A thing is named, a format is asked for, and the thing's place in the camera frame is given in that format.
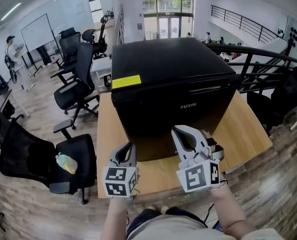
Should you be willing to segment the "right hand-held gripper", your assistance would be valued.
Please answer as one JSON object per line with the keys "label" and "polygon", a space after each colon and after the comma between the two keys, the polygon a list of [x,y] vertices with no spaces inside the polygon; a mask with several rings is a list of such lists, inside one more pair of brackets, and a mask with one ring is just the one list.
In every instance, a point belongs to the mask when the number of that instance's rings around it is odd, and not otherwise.
{"label": "right hand-held gripper", "polygon": [[[202,132],[187,125],[175,125],[171,136],[181,162],[176,172],[186,193],[211,190],[220,186],[219,160],[212,160],[211,148]],[[193,152],[197,153],[188,159]]]}

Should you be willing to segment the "person's right hand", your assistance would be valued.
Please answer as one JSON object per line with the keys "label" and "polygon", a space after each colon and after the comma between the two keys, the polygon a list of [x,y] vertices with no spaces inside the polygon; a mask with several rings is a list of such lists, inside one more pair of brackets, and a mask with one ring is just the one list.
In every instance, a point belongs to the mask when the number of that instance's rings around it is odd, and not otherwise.
{"label": "person's right hand", "polygon": [[202,129],[201,133],[205,137],[207,145],[211,149],[211,159],[222,161],[225,156],[224,148],[213,139],[212,135],[207,130]]}

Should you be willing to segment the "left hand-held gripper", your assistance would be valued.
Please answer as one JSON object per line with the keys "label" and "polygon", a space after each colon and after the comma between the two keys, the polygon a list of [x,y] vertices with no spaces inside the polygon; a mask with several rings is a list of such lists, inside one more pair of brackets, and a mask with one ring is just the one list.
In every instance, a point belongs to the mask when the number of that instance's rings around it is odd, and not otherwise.
{"label": "left hand-held gripper", "polygon": [[103,167],[102,184],[109,198],[130,198],[138,183],[138,169],[135,166],[118,165],[117,162],[137,162],[136,145],[127,142],[111,152],[107,166]]}

